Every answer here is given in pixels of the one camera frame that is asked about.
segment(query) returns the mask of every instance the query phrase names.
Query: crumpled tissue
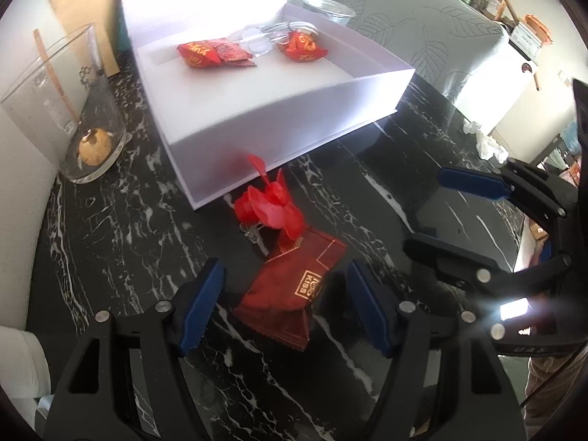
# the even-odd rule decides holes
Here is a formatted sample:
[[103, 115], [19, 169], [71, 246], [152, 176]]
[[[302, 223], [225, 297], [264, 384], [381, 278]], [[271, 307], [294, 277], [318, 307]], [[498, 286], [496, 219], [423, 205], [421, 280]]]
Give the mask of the crumpled tissue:
[[495, 156], [500, 164], [504, 164], [509, 157], [509, 152], [502, 147], [492, 136], [487, 136], [480, 131], [481, 125], [475, 121], [465, 120], [463, 123], [463, 132], [465, 134], [476, 135], [476, 149], [480, 159], [489, 160]]

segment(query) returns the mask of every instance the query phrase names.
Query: white box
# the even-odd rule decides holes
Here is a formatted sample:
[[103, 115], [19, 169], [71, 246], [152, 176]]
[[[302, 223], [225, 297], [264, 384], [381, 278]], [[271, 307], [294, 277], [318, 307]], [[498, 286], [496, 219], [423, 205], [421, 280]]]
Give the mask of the white box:
[[287, 4], [282, 18], [317, 25], [328, 57], [296, 63], [274, 50], [256, 58], [256, 68], [199, 70], [176, 52], [192, 41], [190, 30], [167, 26], [147, 39], [143, 33], [139, 47], [131, 38], [149, 106], [193, 209], [255, 178], [249, 153], [272, 169], [392, 114], [415, 72], [322, 16]]
[[[194, 209], [257, 176], [249, 153], [272, 169], [392, 114], [415, 72], [377, 43], [286, 1], [297, 0], [121, 0], [149, 107]], [[255, 68], [198, 70], [176, 50], [280, 18], [317, 25], [328, 57], [296, 63], [274, 50]]]
[[510, 39], [533, 59], [537, 58], [541, 45], [543, 44], [539, 36], [535, 35], [533, 30], [522, 21], [514, 27]]

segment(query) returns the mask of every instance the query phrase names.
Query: blue gripper pad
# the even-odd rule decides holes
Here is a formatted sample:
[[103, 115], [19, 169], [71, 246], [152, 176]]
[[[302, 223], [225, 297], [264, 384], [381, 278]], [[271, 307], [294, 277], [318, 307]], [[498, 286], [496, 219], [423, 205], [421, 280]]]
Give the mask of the blue gripper pad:
[[469, 169], [441, 168], [437, 174], [437, 181], [448, 189], [460, 190], [491, 200], [510, 197], [512, 194], [499, 175]]
[[552, 257], [551, 240], [547, 239], [543, 244], [543, 250], [539, 255], [539, 263], [547, 262]]
[[225, 284], [225, 273], [218, 259], [208, 259], [196, 279], [182, 285], [173, 297], [173, 344], [180, 356], [186, 356], [200, 343]]
[[359, 260], [351, 262], [347, 269], [347, 290], [372, 345], [390, 358], [402, 341], [396, 313], [398, 298]]

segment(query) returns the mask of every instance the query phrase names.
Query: red packet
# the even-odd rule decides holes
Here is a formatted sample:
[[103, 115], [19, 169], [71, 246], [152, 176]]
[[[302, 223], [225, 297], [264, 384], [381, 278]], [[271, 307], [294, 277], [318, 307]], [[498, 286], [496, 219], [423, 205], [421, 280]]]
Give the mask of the red packet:
[[307, 228], [292, 241], [284, 231], [233, 314], [255, 331], [296, 350], [308, 344], [311, 304], [323, 277], [345, 254], [346, 245]]
[[179, 44], [178, 52], [190, 68], [207, 68], [222, 64], [217, 52], [206, 42]]
[[226, 38], [204, 40], [178, 45], [178, 52], [190, 68], [207, 68], [209, 66], [257, 66], [253, 55], [237, 43]]
[[294, 61], [315, 61], [329, 53], [319, 47], [311, 35], [302, 32], [291, 32], [288, 42], [278, 44], [277, 47]]
[[[254, 57], [253, 54], [244, 50], [242, 47], [239, 46], [239, 44], [232, 43], [227, 38], [207, 40], [207, 43], [214, 48], [214, 50], [218, 53], [220, 60], [223, 63], [234, 63], [237, 61], [248, 60], [249, 58]], [[253, 61], [248, 62], [255, 66], [255, 63]]]

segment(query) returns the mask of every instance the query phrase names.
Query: red candy wrapper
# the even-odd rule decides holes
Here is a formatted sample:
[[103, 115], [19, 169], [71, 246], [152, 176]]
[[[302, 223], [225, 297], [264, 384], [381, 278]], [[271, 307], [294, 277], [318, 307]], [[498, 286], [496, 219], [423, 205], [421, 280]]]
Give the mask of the red candy wrapper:
[[270, 182], [265, 162], [249, 154], [249, 162], [266, 184], [265, 191], [249, 186], [234, 202], [234, 213], [239, 222], [248, 227], [261, 222], [272, 229], [284, 229], [291, 240], [297, 240], [304, 230], [304, 215], [296, 207], [288, 191], [284, 172], [277, 171], [277, 179]]
[[207, 68], [222, 64], [217, 52], [206, 42], [179, 44], [178, 52], [190, 68]]
[[291, 32], [287, 43], [279, 43], [277, 47], [294, 61], [315, 61], [329, 53], [317, 46], [313, 37], [302, 32]]
[[249, 61], [253, 55], [226, 38], [178, 45], [178, 52], [190, 68], [209, 66], [257, 66]]
[[345, 254], [346, 245], [311, 227], [292, 241], [284, 231], [245, 293], [234, 315], [243, 323], [296, 350], [308, 344], [311, 304], [324, 275]]

